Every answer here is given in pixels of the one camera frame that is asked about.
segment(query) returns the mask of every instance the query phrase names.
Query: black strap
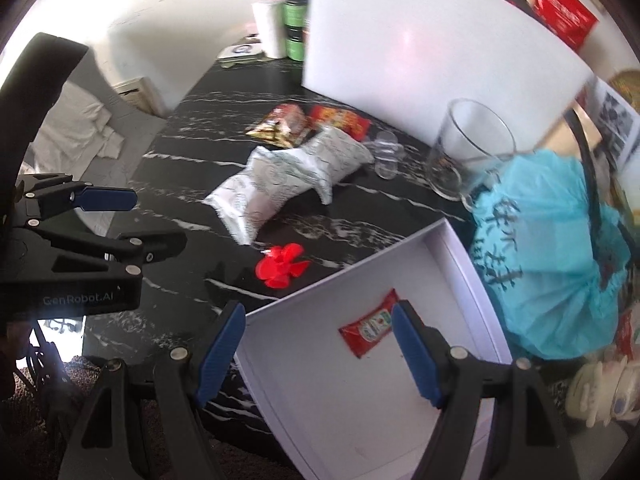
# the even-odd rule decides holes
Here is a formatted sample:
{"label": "black strap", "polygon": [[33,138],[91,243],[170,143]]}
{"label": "black strap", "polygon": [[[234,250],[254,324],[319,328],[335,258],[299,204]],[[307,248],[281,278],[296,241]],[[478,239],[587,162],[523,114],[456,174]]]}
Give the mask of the black strap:
{"label": "black strap", "polygon": [[36,34],[24,48],[0,89],[0,218],[10,210],[15,181],[29,143],[62,85],[88,47]]}
{"label": "black strap", "polygon": [[600,234],[600,227],[602,226],[602,217],[600,216],[600,199],[598,197],[596,170],[593,166],[589,143],[587,142],[587,137],[584,135],[584,129],[580,119],[578,118],[578,114],[575,113],[573,108],[569,108],[564,113],[564,120],[569,125],[569,128],[578,143],[578,148],[580,148],[580,158],[582,159],[582,167],[584,168],[584,183],[587,187],[587,200],[589,202],[591,247],[593,249],[593,257],[597,258],[597,240],[598,235]]}

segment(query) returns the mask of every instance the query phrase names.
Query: black marble table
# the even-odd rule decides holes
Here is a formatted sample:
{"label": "black marble table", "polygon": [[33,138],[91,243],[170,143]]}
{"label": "black marble table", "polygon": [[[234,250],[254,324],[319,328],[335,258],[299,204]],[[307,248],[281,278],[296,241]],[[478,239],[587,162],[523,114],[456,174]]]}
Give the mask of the black marble table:
{"label": "black marble table", "polygon": [[[428,147],[373,119],[370,133],[386,128],[404,145],[393,180],[361,168],[334,189],[329,206],[310,190],[290,200],[261,229],[252,246],[238,246],[203,200],[240,171],[258,142],[248,126],[281,102],[307,112],[335,101],[301,86],[302,65],[275,60],[254,65],[213,66],[185,97],[145,153],[134,174],[134,211],[117,214],[110,235],[180,227],[188,244],[180,257],[145,268],[140,308],[86,320],[84,355],[119,357],[130,364],[188,343],[212,323],[228,300],[247,311],[262,307],[350,266],[446,217],[469,243],[472,226],[459,203],[432,192],[424,179]],[[297,242],[312,260],[286,290],[266,288],[254,275],[261,250]],[[219,396],[202,413],[219,440],[249,452],[285,460],[282,450],[232,364]]]}

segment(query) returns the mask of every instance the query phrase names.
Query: white box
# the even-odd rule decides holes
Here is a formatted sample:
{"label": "white box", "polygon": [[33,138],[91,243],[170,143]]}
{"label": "white box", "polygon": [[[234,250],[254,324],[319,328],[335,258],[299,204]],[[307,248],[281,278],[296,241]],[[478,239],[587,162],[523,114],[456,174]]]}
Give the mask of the white box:
{"label": "white box", "polygon": [[[411,478],[438,418],[392,334],[362,359],[338,329],[395,288],[450,345],[511,363],[493,307],[445,220],[247,315],[236,360],[271,431],[307,480]],[[482,402],[467,463],[484,458],[492,400]]]}

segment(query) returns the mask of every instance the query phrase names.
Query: snack bag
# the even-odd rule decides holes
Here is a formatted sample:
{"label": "snack bag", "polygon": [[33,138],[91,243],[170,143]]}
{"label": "snack bag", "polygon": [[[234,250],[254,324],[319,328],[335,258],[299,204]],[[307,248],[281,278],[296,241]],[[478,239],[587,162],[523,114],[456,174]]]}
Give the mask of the snack bag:
{"label": "snack bag", "polygon": [[576,52],[598,23],[580,0],[533,0],[533,9],[554,34]]}
{"label": "snack bag", "polygon": [[620,315],[615,343],[618,355],[640,359],[640,301]]}
{"label": "snack bag", "polygon": [[295,148],[305,140],[309,131],[302,108],[293,103],[284,103],[276,106],[246,134],[280,148]]}
{"label": "snack bag", "polygon": [[360,142],[367,135],[371,121],[350,110],[340,110],[329,106],[316,105],[309,115],[311,126],[318,129],[320,124],[335,126]]}

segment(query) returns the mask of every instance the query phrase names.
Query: white panel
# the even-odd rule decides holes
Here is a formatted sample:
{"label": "white panel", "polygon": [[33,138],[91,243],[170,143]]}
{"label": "white panel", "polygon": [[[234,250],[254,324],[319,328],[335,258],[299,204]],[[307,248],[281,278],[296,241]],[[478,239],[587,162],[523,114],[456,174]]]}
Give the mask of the white panel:
{"label": "white panel", "polygon": [[432,144],[458,97],[491,107],[529,150],[591,76],[503,0],[312,0],[304,85]]}

